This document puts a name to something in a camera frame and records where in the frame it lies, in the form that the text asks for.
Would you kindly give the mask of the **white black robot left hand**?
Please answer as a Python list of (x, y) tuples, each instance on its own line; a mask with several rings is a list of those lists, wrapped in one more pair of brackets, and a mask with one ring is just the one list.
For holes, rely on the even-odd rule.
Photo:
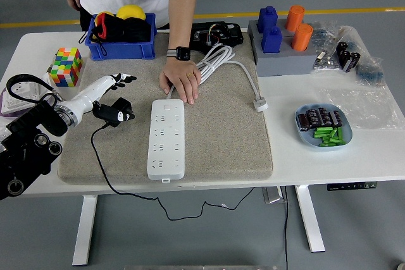
[(73, 124), (78, 125), (85, 113), (92, 111), (93, 103), (113, 87), (124, 87), (125, 83), (130, 83), (137, 78), (128, 74), (113, 74), (103, 76), (88, 87), (79, 92), (72, 100), (64, 101), (60, 107), (67, 108), (67, 113), (72, 117)]

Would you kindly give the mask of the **person's left hand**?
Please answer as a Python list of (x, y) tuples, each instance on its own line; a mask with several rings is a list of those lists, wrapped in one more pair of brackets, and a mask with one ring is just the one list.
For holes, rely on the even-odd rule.
[(174, 86), (183, 102), (193, 104), (198, 98), (200, 83), (201, 72), (197, 69), (195, 62), (167, 57), (159, 75), (159, 86), (165, 94), (168, 94), (171, 86)]

